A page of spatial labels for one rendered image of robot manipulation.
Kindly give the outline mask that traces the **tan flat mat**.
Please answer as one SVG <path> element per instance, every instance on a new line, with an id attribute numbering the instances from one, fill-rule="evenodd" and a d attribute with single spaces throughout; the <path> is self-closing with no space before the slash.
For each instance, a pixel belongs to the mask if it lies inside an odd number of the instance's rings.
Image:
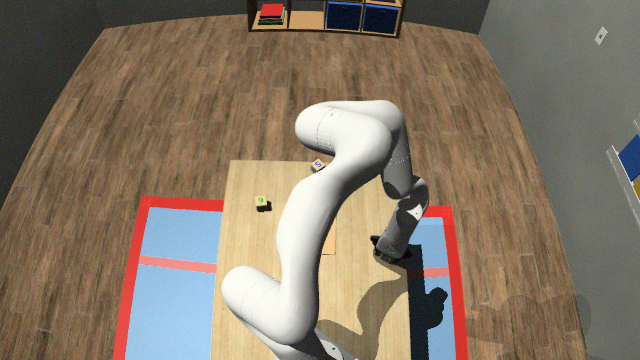
<path id="1" fill-rule="evenodd" d="M 282 202 L 281 215 L 285 205 L 286 203 Z M 335 234 L 336 234 L 336 218 L 326 238 L 324 247 L 322 249 L 322 254 L 335 255 Z"/>

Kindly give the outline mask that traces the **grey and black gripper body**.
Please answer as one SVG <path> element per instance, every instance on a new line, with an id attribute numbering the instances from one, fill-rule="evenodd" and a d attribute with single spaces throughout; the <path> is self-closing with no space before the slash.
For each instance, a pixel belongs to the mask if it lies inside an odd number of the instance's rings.
<path id="1" fill-rule="evenodd" d="M 393 244 L 386 239 L 386 231 L 384 230 L 377 242 L 376 248 L 394 258 L 401 259 L 408 247 L 408 243 L 409 241 L 401 246 L 393 246 Z"/>

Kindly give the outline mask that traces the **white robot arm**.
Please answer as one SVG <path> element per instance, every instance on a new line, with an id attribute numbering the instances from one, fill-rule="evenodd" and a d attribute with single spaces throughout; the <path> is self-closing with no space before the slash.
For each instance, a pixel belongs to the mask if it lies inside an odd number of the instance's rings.
<path id="1" fill-rule="evenodd" d="M 343 360 L 335 345 L 314 332 L 320 258 L 340 207 L 380 174 L 387 196 L 402 199 L 384 229 L 387 240 L 401 246 L 426 212 L 429 190 L 413 175 L 405 120 L 389 101 L 315 104 L 300 113 L 295 132 L 305 147 L 334 160 L 301 180 L 285 205 L 276 233 L 281 282 L 257 268 L 239 266 L 225 276 L 222 296 L 279 360 Z"/>

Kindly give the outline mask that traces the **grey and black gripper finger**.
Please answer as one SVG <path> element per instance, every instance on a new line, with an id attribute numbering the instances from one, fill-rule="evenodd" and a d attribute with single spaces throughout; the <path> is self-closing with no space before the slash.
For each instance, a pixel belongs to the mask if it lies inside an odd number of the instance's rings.
<path id="1" fill-rule="evenodd" d="M 411 257 L 412 257 L 412 255 L 413 255 L 413 254 L 412 254 L 412 253 L 407 249 L 407 250 L 406 250 L 406 252 L 404 253 L 403 257 L 402 257 L 401 259 L 411 258 Z M 395 260 L 395 262 L 394 262 L 394 263 L 396 264 L 396 262 L 397 262 L 397 261 L 399 262 L 401 259 L 397 259 L 397 258 L 396 258 L 396 260 Z"/>
<path id="2" fill-rule="evenodd" d="M 375 246 L 375 250 L 374 250 L 374 251 L 376 251 L 375 254 L 377 254 L 377 252 L 378 252 L 377 251 L 378 249 L 376 248 L 376 245 L 377 245 L 377 242 L 378 242 L 379 238 L 380 238 L 380 236 L 374 236 L 374 235 L 371 235 L 371 237 L 370 237 L 370 240 L 372 241 L 372 244 Z"/>

